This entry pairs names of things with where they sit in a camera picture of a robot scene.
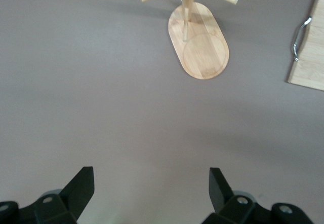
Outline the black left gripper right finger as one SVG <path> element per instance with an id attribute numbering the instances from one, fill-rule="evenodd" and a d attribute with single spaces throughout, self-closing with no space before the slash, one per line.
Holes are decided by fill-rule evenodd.
<path id="1" fill-rule="evenodd" d="M 313 223 L 295 205 L 275 203 L 268 210 L 247 194 L 235 193 L 220 168 L 210 168 L 209 196 L 214 212 L 203 223 Z"/>

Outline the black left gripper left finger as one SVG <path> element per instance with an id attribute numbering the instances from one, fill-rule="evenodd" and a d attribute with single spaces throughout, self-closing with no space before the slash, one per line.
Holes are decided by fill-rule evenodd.
<path id="1" fill-rule="evenodd" d="M 1 202 L 1 223 L 77 223 L 94 194 L 94 169 L 83 167 L 58 193 L 51 192 L 20 208 Z"/>

